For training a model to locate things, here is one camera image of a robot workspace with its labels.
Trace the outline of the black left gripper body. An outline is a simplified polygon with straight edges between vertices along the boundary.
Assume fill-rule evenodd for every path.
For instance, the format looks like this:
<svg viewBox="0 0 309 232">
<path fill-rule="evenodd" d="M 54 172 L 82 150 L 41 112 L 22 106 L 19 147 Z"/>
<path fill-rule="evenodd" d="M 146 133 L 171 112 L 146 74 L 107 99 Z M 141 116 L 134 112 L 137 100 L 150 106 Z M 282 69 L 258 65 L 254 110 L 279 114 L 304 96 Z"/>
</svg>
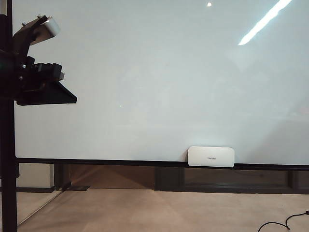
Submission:
<svg viewBox="0 0 309 232">
<path fill-rule="evenodd" d="M 64 79 L 62 65 L 57 63 L 34 63 L 34 58 L 13 56 L 12 97 L 35 93 L 66 95 L 60 81 Z"/>
</svg>

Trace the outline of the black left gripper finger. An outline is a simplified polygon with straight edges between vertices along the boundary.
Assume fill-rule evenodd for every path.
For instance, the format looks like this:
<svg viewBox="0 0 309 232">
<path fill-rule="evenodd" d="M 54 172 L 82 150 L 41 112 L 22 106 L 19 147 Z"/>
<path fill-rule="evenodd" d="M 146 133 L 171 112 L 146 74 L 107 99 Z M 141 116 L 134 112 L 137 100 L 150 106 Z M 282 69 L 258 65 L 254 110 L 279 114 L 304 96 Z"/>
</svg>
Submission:
<svg viewBox="0 0 309 232">
<path fill-rule="evenodd" d="M 43 84 L 38 90 L 25 91 L 16 100 L 21 106 L 74 104 L 77 97 L 66 89 L 59 81 Z"/>
</svg>

